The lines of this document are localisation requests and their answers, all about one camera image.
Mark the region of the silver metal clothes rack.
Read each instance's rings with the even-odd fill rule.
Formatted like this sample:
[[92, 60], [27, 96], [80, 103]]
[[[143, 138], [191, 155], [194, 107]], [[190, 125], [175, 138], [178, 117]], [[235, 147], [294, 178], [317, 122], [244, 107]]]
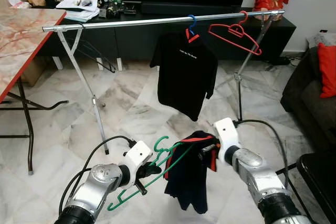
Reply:
[[[257, 11], [257, 12], [249, 12], [250, 16], [262, 16], [262, 18], [268, 16], [269, 20], [264, 23], [259, 37], [255, 41], [261, 44], [261, 41], [266, 34], [266, 30], [269, 29], [273, 19], [276, 16], [283, 15], [286, 11], [285, 10], [269, 10], [269, 11]], [[197, 21], [200, 20], [216, 20], [216, 19], [228, 19], [228, 18], [238, 18], [244, 16], [243, 13], [229, 13], [229, 14], [218, 14], [218, 15], [202, 15], [202, 16], [195, 16]], [[98, 99], [94, 94], [93, 90], [91, 89], [87, 79], [84, 77], [79, 64], [77, 63], [74, 53], [78, 47], [79, 41], [81, 39], [81, 33], [83, 30], [86, 29], [105, 29], [110, 27], [126, 27], [126, 26], [142, 26], [142, 25], [155, 25], [155, 24], [168, 24], [168, 23], [178, 23], [178, 22], [186, 22], [186, 21], [193, 21], [192, 18], [189, 16], [182, 16], [182, 17], [173, 17], [173, 18], [161, 18], [161, 19], [144, 19], [144, 20], [132, 20], [132, 21], [113, 21], [113, 22], [105, 22], [105, 23], [87, 23], [87, 24], [73, 24], [73, 25], [55, 25], [55, 26], [46, 26], [42, 27], [41, 30], [43, 32], [56, 32], [58, 37], [60, 38], [61, 44], [63, 45], [67, 56], [69, 56], [70, 62], [74, 66], [77, 75], [79, 76], [81, 82], [87, 88], [87, 92], [89, 93], [91, 102], [93, 104], [95, 116], [98, 122], [98, 129], [99, 134], [101, 136], [101, 143], [104, 147], [105, 153], [109, 154], [109, 148], [107, 143], [105, 143], [106, 136], [104, 133], [103, 125], [101, 116], [99, 114], [99, 106], [98, 106]], [[75, 39], [73, 44], [70, 45], [67, 43], [65, 38], [65, 32], [68, 30], [76, 30], [77, 34], [75, 35]]]

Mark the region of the black soundbar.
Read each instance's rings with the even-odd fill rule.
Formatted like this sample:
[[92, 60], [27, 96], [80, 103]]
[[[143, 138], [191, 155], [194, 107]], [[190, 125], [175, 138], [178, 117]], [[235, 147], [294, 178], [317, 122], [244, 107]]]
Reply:
[[177, 16], [202, 16], [223, 15], [240, 10], [240, 6], [211, 6], [202, 4], [180, 3], [141, 3], [141, 12], [147, 15], [177, 15]]

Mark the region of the blue plastic hanger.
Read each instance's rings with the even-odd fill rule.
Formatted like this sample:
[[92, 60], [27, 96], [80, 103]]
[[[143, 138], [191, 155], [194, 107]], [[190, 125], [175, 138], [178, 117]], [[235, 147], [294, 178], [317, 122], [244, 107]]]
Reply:
[[197, 25], [197, 18], [194, 15], [189, 15], [190, 18], [192, 18], [192, 24], [189, 25], [188, 27], [188, 32], [190, 33], [190, 35], [194, 36], [195, 32], [194, 32], [194, 27], [195, 25]]

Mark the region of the red cushion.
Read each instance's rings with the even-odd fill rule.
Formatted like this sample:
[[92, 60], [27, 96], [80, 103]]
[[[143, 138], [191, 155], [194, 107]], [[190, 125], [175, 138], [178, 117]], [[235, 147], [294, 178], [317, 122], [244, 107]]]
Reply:
[[321, 98], [328, 99], [336, 95], [336, 46], [318, 44], [319, 68], [321, 70]]

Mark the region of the black t-shirt small white print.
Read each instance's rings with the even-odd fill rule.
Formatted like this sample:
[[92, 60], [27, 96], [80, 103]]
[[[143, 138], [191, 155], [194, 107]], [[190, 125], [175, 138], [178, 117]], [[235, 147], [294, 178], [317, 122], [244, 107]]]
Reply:
[[159, 67], [159, 102], [197, 121], [204, 100], [214, 93], [218, 66], [203, 39], [189, 29], [162, 34], [150, 66]]

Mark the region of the black metal stool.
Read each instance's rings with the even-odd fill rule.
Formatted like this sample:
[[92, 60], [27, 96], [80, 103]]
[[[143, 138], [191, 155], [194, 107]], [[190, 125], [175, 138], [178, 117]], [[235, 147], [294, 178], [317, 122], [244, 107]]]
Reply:
[[336, 224], [335, 150], [301, 155], [296, 163], [276, 171], [276, 174], [279, 175], [294, 168], [300, 172], [330, 224]]

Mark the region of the red plastic hanger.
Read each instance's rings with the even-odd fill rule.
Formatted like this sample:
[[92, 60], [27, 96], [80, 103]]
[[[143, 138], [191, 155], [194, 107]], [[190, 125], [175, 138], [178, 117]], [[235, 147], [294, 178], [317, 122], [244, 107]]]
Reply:
[[[240, 13], [243, 13], [244, 14], [244, 17], [243, 17], [243, 20], [242, 21], [239, 21], [238, 23], [235, 23], [235, 24], [232, 24], [232, 25], [226, 25], [226, 24], [211, 24], [209, 25], [208, 27], [208, 33], [210, 35], [213, 35], [214, 37], [222, 40], [222, 41], [225, 41], [225, 42], [228, 42], [229, 44], [233, 45], [233, 46], [236, 46], [246, 52], [249, 52], [250, 54], [252, 55], [255, 55], [255, 56], [259, 56], [262, 54], [262, 50], [261, 48], [259, 47], [259, 42], [255, 41], [254, 39], [252, 39], [244, 30], [242, 24], [247, 20], [247, 18], [249, 18], [249, 14], [244, 11], [244, 10], [241, 10]], [[228, 39], [226, 39], [225, 37], [222, 37], [220, 35], [218, 35], [217, 33], [215, 33], [212, 29], [214, 29], [214, 27], [225, 27], [226, 28], [226, 31], [232, 35], [235, 35], [236, 37], [238, 38], [247, 38], [249, 39], [250, 41], [252, 41], [254, 43], [254, 46], [252, 47], [252, 49], [248, 49], [247, 47], [243, 47], [243, 46], [240, 46], [240, 44], [237, 44], [236, 42], [233, 42], [233, 41], [230, 41]]]

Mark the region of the black television console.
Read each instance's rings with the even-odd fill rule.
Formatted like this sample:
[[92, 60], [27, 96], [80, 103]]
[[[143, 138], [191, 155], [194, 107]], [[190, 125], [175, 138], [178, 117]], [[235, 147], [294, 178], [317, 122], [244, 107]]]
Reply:
[[[238, 23], [239, 18], [199, 20], [195, 33], [218, 59], [243, 60], [247, 48], [253, 43], [246, 38], [237, 38], [228, 33], [223, 24]], [[164, 33], [182, 32], [191, 25], [192, 20], [178, 23], [108, 27], [82, 31], [81, 41], [75, 58], [103, 56], [115, 61], [120, 59], [152, 59], [156, 42]], [[252, 56], [254, 60], [278, 61], [281, 53], [288, 49], [290, 38], [296, 34], [296, 26], [287, 18], [273, 21], [260, 42], [261, 55]]]

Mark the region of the stack of white papers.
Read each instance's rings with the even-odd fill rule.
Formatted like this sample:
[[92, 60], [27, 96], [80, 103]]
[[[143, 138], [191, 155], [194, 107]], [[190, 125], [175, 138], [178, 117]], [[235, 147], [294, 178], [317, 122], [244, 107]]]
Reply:
[[66, 11], [65, 19], [82, 23], [99, 15], [98, 0], [63, 0], [56, 9]]

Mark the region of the marble pattern folding table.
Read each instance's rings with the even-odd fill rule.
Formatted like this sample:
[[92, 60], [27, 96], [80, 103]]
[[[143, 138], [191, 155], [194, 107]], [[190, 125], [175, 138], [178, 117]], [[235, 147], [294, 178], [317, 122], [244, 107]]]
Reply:
[[27, 99], [22, 75], [50, 37], [43, 27], [59, 25], [64, 10], [40, 8], [0, 8], [0, 111], [23, 111], [27, 134], [2, 135], [0, 138], [27, 138], [27, 173], [33, 175], [33, 110], [53, 110], [67, 100], [44, 106]]

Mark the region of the pink white tissue pack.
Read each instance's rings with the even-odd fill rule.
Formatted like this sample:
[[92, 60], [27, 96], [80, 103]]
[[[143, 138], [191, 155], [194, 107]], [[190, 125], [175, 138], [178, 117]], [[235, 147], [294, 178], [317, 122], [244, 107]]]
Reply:
[[11, 8], [14, 9], [29, 9], [32, 7], [31, 3], [22, 0], [7, 0]]

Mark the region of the dark brown sofa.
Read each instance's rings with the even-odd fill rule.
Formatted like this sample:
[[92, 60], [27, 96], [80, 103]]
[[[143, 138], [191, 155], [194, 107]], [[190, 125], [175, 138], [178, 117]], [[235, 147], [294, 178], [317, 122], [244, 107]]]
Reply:
[[281, 105], [316, 151], [336, 148], [336, 97], [322, 98], [317, 47], [308, 49], [284, 87]]

